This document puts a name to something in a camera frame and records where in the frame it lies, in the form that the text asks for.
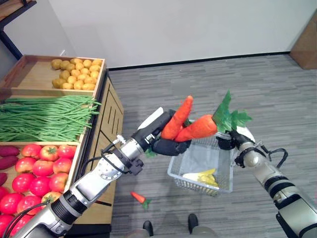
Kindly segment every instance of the purple sweet potato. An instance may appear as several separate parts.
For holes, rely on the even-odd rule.
[[[15,146],[0,146],[0,156],[17,156],[20,154],[20,150]]]
[[[2,186],[7,179],[8,179],[7,173],[0,173],[0,186]]]
[[[6,156],[0,159],[0,170],[5,170],[12,167],[18,161],[18,157],[15,156]]]

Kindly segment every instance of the baseboard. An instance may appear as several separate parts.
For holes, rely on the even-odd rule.
[[[288,55],[289,53],[290,53],[290,51],[282,51],[282,52],[240,55],[240,56],[225,56],[225,57],[216,57],[216,58],[208,58],[208,59],[193,59],[193,60],[184,60],[184,61],[176,61],[176,62],[166,62],[166,63],[152,63],[152,64],[143,64],[143,65],[135,65],[135,66],[109,68],[109,71],[134,69],[134,68],[148,68],[148,67],[175,65],[175,64],[184,64],[184,63],[198,63],[198,62],[206,62],[206,61],[214,61],[214,60],[227,60],[227,59],[236,59],[236,58],[245,58],[245,57]]]

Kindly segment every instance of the wire basket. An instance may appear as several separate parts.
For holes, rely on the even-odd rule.
[[[214,136],[193,140],[185,153],[173,156],[168,175],[173,177],[178,187],[191,189],[210,196],[218,193],[230,193],[233,186],[233,159],[238,150],[222,150],[218,147],[216,137],[230,139],[230,135],[217,133]],[[216,168],[213,174],[219,187],[184,178],[185,173],[199,173]]]

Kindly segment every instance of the shoe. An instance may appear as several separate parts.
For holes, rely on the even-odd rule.
[[[188,216],[188,230],[191,234],[193,232],[193,228],[198,226],[198,218],[195,214],[189,214]]]
[[[143,229],[144,230],[147,230],[147,232],[149,233],[149,236],[154,236],[154,233],[153,233],[153,226],[152,226],[152,223],[150,221],[145,221],[143,223]]]

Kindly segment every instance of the small carrot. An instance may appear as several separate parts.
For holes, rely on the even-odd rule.
[[[179,107],[177,112],[173,115],[172,119],[164,127],[161,137],[167,140],[173,140],[181,130],[181,127],[185,120],[188,118],[192,109],[194,98],[188,96],[184,103]]]
[[[176,136],[175,141],[183,142],[191,139],[204,138],[214,135],[217,125],[212,120],[212,115],[204,115],[188,127],[182,129]]]
[[[146,199],[144,196],[137,194],[136,192],[130,192],[131,196],[134,197],[139,203],[142,204],[144,209],[147,209],[150,203],[150,199]]]

